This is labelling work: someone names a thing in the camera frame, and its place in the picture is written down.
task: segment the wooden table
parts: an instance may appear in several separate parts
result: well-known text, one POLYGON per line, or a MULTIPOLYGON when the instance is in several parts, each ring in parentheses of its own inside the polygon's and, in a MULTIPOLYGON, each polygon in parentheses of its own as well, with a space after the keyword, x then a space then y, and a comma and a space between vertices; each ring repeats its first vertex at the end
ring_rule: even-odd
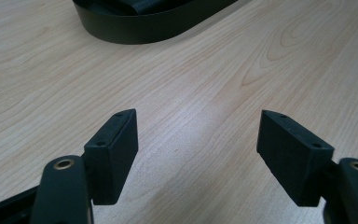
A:
POLYGON ((358 158, 358 0, 240 0, 139 46, 91 36, 71 1, 0 0, 0 201, 128 108, 140 150, 96 223, 323 223, 255 143, 268 109, 358 158))

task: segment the black clamp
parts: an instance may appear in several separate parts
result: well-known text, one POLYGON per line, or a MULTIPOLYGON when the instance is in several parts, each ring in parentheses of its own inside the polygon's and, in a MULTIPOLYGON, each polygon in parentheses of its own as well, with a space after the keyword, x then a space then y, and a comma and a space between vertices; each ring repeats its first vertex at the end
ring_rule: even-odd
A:
POLYGON ((84 149, 49 162, 38 187, 0 202, 0 223, 93 223, 91 200, 117 202, 138 152, 136 111, 116 113, 84 149))
POLYGON ((335 164, 333 147, 289 117, 264 110, 257 152, 297 206, 326 200, 324 222, 358 224, 358 160, 335 164))

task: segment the black tray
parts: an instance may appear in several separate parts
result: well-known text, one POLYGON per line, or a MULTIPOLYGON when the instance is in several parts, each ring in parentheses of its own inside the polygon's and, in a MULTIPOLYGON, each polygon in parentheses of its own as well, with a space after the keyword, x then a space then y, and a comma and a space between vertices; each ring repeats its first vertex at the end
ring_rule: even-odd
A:
POLYGON ((90 0, 74 0, 74 4, 90 34, 118 44, 146 44, 179 35, 236 1, 192 0, 145 15, 126 15, 90 0))

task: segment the black plastic bracket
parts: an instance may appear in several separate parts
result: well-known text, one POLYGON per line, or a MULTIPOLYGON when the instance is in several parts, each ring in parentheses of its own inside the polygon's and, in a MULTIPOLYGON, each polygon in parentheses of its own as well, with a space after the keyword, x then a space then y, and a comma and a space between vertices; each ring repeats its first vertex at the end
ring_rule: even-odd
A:
POLYGON ((0 224, 93 223, 94 204, 114 204, 138 152, 135 109, 116 113, 82 157, 49 162, 38 187, 0 202, 0 224))
POLYGON ((284 114, 263 110, 257 152, 298 206, 326 199, 326 223, 358 224, 358 160, 331 161, 334 149, 284 114))

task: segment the light wood grain surface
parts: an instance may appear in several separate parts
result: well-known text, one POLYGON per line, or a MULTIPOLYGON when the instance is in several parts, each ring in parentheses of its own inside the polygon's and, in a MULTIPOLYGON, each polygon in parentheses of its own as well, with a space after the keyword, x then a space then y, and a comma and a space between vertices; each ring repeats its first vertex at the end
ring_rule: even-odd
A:
POLYGON ((240 0, 139 46, 91 36, 69 0, 0 0, 0 201, 128 108, 140 150, 96 223, 323 223, 255 152, 259 117, 358 158, 358 0, 240 0))

